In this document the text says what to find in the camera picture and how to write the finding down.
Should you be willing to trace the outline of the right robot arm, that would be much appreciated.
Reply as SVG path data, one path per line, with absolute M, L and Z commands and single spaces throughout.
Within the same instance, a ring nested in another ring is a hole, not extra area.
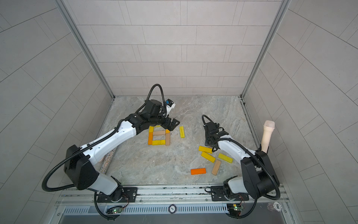
M 223 182 L 224 194 L 228 199 L 235 199 L 241 193 L 253 199 L 265 197 L 278 200 L 281 197 L 279 180 L 265 152 L 246 148 L 232 139 L 218 123 L 210 121 L 203 127 L 206 146 L 225 151 L 241 164 L 242 175 Z

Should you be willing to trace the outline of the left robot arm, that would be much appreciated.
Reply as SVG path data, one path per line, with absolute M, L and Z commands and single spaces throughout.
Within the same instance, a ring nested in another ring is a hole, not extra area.
M 44 177 L 42 189 L 46 192 L 61 191 L 72 187 L 78 190 L 89 189 L 109 196 L 112 202 L 120 201 L 124 193 L 122 184 L 116 178 L 96 171 L 94 165 L 121 143 L 149 127 L 159 125 L 165 130 L 173 131 L 180 124 L 178 120 L 169 117 L 174 107 L 175 104 L 170 99 L 157 101 L 147 97 L 135 113 L 120 120 L 113 130 L 81 147 L 70 146 L 66 158 Z M 61 187 L 49 187 L 50 177 L 60 167 L 64 167 L 64 172 L 72 183 Z

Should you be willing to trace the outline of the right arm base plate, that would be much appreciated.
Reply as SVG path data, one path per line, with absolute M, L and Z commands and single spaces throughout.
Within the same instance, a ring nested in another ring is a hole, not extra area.
M 208 186 L 204 190 L 210 194 L 213 202 L 249 200 L 249 195 L 247 193 L 237 193 L 230 196 L 225 192 L 223 186 Z

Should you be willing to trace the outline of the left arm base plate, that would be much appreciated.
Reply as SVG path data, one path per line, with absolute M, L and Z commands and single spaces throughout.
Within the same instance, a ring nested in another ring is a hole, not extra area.
M 102 192 L 98 194 L 99 203 L 133 203 L 138 193 L 137 187 L 124 187 L 121 190 L 115 190 L 111 195 Z

